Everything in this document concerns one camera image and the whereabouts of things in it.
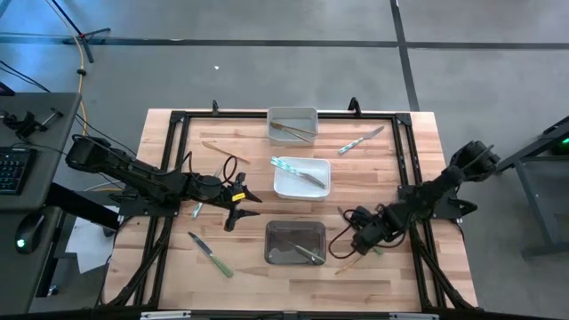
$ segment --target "green handle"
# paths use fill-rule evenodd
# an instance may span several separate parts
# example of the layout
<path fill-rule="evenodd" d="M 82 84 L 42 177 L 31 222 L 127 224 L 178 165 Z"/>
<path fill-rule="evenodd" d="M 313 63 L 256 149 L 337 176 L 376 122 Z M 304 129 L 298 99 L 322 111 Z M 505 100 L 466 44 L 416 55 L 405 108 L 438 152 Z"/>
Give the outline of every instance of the green handle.
<path fill-rule="evenodd" d="M 233 271 L 231 270 L 231 268 L 226 266 L 225 263 L 221 262 L 221 260 L 218 257 L 216 257 L 214 255 L 210 255 L 210 258 L 212 259 L 213 263 L 215 263 L 217 265 L 217 267 L 221 270 L 221 272 L 223 272 L 223 274 L 226 277 L 232 277 L 233 276 Z"/>

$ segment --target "white paper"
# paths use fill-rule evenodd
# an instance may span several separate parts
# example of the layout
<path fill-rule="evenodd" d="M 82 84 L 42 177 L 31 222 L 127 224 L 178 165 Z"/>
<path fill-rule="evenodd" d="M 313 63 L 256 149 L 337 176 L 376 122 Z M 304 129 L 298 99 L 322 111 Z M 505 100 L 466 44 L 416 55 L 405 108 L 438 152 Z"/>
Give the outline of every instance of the white paper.
<path fill-rule="evenodd" d="M 116 206 L 105 207 L 118 212 Z M 114 236 L 107 237 L 103 234 L 102 227 L 88 220 L 77 218 L 65 252 L 77 254 L 79 273 L 84 273 L 103 266 L 107 262 L 113 252 L 114 240 Z"/>

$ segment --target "keyboard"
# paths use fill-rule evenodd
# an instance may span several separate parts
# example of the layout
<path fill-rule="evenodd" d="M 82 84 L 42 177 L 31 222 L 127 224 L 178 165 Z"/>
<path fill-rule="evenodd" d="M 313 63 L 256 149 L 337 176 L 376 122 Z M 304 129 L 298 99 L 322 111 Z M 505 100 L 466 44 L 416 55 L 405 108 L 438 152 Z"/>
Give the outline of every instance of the keyboard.
<path fill-rule="evenodd" d="M 0 195 L 17 196 L 26 184 L 37 150 L 0 147 Z"/>

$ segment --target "white bowl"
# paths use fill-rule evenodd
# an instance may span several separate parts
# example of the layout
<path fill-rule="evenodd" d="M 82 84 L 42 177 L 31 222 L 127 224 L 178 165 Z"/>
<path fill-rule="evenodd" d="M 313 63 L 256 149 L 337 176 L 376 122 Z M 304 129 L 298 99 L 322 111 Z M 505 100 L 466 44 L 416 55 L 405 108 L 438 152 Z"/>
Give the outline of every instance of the white bowl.
<path fill-rule="evenodd" d="M 312 175 L 326 185 L 326 189 L 322 189 L 295 174 L 275 167 L 274 188 L 278 196 L 283 199 L 322 201 L 330 195 L 332 170 L 327 160 L 289 156 L 281 156 L 278 159 L 286 162 L 299 172 Z"/>

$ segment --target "computer mouse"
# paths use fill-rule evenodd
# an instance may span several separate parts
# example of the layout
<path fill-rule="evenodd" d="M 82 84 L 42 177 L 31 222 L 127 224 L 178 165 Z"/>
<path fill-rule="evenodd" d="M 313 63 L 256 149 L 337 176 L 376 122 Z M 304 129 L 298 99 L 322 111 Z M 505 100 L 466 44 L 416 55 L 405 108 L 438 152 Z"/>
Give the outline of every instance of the computer mouse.
<path fill-rule="evenodd" d="M 33 212 L 27 215 L 16 230 L 16 251 L 22 254 L 30 254 L 37 249 L 42 239 L 42 227 L 45 216 L 42 213 Z"/>

